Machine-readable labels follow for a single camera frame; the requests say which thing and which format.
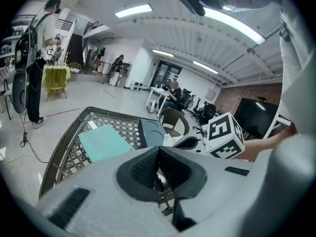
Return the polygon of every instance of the wire mesh tray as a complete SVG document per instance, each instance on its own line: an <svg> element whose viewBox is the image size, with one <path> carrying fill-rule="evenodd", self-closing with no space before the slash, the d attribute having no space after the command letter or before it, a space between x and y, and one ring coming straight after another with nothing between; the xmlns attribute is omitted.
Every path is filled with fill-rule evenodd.
<svg viewBox="0 0 316 237"><path fill-rule="evenodd" d="M47 164L39 190L39 198L56 184L91 163L78 137L80 133L92 129L88 124L89 121L93 121L97 127L110 124L125 141L134 149L138 149L140 146L138 132L140 119L140 117L111 112L95 107L87 107L84 109L58 142ZM165 216L173 213L173 207L168 204L168 201L171 199L173 199L173 192L171 190L161 193L161 203L165 203L167 206L167 208L162 211Z"/></svg>

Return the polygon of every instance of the sneaker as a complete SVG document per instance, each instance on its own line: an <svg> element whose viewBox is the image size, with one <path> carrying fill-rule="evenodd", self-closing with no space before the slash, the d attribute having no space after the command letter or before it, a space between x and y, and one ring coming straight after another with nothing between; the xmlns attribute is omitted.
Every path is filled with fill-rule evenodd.
<svg viewBox="0 0 316 237"><path fill-rule="evenodd" d="M40 117L39 121L37 123L32 122L33 124L33 128L38 129L40 128L42 125L44 125L47 121L47 117Z"/></svg>

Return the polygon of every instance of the white t-shirt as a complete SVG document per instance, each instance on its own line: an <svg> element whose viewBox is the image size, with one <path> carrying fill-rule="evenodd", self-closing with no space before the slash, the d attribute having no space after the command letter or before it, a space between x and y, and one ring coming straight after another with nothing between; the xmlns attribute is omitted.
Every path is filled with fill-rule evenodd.
<svg viewBox="0 0 316 237"><path fill-rule="evenodd" d="M280 38L283 82L278 113L294 122L298 132L316 132L315 41L292 1L282 0L281 18L290 41Z"/></svg>
<svg viewBox="0 0 316 237"><path fill-rule="evenodd" d="M47 11L43 11L36 15L35 20L33 22L33 26L35 27L38 21L47 13ZM55 17L53 15L49 15L48 17L46 17L39 25L37 33L38 50L41 50L41 55L43 56L44 54L46 54L47 51L47 46L45 46L45 40L49 40L55 37Z"/></svg>

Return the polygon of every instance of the gray floor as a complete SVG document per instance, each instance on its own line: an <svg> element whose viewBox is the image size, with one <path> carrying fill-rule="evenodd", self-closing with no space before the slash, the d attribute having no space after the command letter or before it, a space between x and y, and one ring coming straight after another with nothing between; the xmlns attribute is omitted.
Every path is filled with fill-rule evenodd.
<svg viewBox="0 0 316 237"><path fill-rule="evenodd" d="M47 123L39 129L32 129L31 123L25 124L28 140L37 154L50 156L59 139L81 113L88 107L94 106L110 111L149 118L149 113L144 110L149 92L135 92L129 89L112 87L108 84L88 81L72 81L67 86L67 99L62 94L52 97L46 102L45 93L42 92L40 103L41 116L50 116ZM23 139L23 126L19 116L10 109L12 120L7 113L0 113L0 149L6 147L4 160L13 160L21 154L33 154L29 145L20 147ZM190 128L195 125L195 120L185 114ZM39 156L43 161L48 161L48 156ZM38 201L41 177L46 164L39 162L34 156L21 156L12 163L0 161L1 171L11 191L35 205Z"/></svg>

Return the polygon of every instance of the yellow chair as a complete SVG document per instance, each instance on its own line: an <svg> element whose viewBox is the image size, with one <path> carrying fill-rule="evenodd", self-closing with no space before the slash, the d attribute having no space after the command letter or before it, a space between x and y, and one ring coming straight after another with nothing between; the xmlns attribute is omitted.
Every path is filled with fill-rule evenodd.
<svg viewBox="0 0 316 237"><path fill-rule="evenodd" d="M79 73L81 71L81 65L77 62L72 62L71 64L68 65L68 67L70 68L70 71L74 73Z"/></svg>
<svg viewBox="0 0 316 237"><path fill-rule="evenodd" d="M48 102L49 96L52 92L62 90L67 98L66 87L66 69L49 69L45 70L45 88L47 90L46 101Z"/></svg>

